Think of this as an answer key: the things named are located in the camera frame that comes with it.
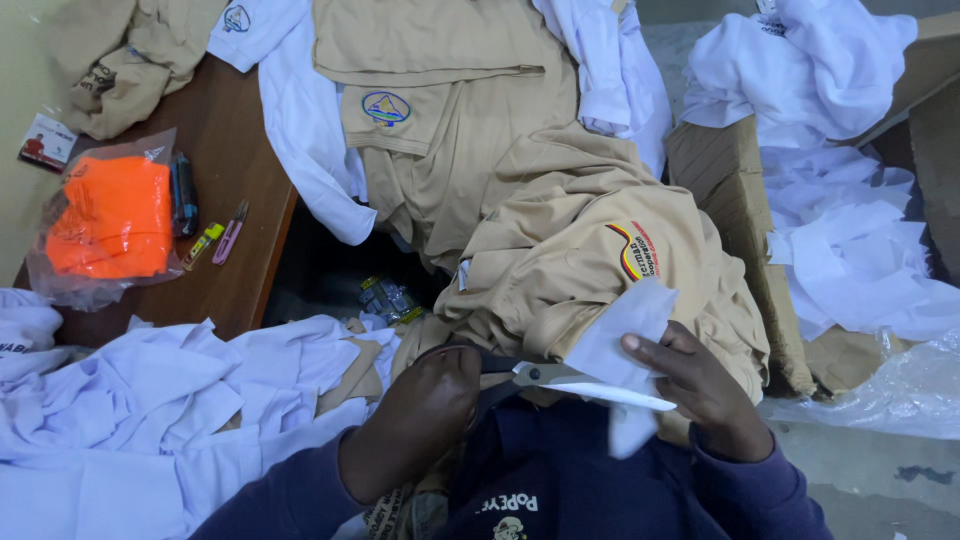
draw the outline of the hand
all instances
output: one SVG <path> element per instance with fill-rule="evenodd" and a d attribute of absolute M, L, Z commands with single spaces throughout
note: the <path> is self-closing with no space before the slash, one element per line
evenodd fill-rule
<path fill-rule="evenodd" d="M 426 472 L 467 433 L 480 394 L 480 355 L 451 347 L 408 367 L 366 424 L 340 443 L 340 478 L 362 504 Z"/>
<path fill-rule="evenodd" d="M 761 461 L 774 450 L 770 430 L 733 376 L 684 325 L 670 321 L 660 344 L 626 333 L 630 356 L 666 375 L 657 379 L 663 398 L 706 436 L 707 450 L 738 461 Z"/>

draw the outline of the navy sweatshirt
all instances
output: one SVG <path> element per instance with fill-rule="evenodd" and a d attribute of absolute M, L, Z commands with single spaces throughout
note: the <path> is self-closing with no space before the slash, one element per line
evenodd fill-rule
<path fill-rule="evenodd" d="M 706 453 L 694 427 L 690 450 L 655 438 L 621 461 L 607 456 L 607 418 L 575 400 L 492 411 L 468 439 L 435 538 L 832 538 L 779 447 L 759 463 L 731 463 Z M 332 536 L 365 509 L 340 481 L 342 436 L 273 466 L 191 538 Z"/>

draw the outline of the sweatshirt sleeve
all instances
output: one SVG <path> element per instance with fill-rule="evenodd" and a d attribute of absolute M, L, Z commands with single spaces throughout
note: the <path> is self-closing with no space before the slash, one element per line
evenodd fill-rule
<path fill-rule="evenodd" d="M 692 426 L 697 499 L 731 538 L 832 539 L 823 509 L 806 495 L 806 477 L 774 441 L 763 461 L 733 463 L 705 452 Z"/>
<path fill-rule="evenodd" d="M 245 485 L 193 533 L 192 540 L 330 538 L 366 507 L 347 492 L 337 463 L 340 440 L 301 450 Z"/>

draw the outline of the plastic packet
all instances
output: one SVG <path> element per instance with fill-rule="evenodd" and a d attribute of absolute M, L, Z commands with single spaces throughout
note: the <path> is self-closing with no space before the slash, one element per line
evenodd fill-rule
<path fill-rule="evenodd" d="M 357 299 L 367 313 L 383 317 L 388 325 L 409 323 L 423 313 L 423 308 L 407 287 L 398 286 L 390 278 L 369 278 L 360 284 L 363 293 Z"/>
<path fill-rule="evenodd" d="M 94 148 L 67 164 L 27 253 L 34 292 L 57 306 L 96 311 L 128 287 L 183 274 L 171 221 L 176 135 Z"/>
<path fill-rule="evenodd" d="M 960 329 L 900 352 L 889 328 L 876 333 L 884 363 L 831 403 L 766 399 L 770 420 L 960 439 Z"/>

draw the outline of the cardboard box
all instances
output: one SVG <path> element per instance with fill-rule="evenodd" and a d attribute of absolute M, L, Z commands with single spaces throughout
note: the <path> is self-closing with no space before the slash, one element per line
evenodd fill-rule
<path fill-rule="evenodd" d="M 885 138 L 880 152 L 884 160 L 912 158 L 929 231 L 946 273 L 934 277 L 952 278 L 957 284 L 960 12 L 918 24 L 919 37 L 904 53 L 906 71 L 894 88 L 890 111 L 864 136 L 842 143 L 862 146 Z M 883 137 L 888 132 L 896 136 Z M 774 227 L 763 188 L 755 119 L 749 116 L 723 129 L 683 123 L 666 146 L 670 183 L 693 193 L 720 231 L 724 249 L 746 264 L 747 284 L 763 313 L 771 347 L 767 394 L 796 397 L 819 391 L 830 397 L 866 380 L 881 363 L 874 338 L 835 327 L 813 343 L 802 341 L 783 267 L 767 263 L 766 234 Z"/>

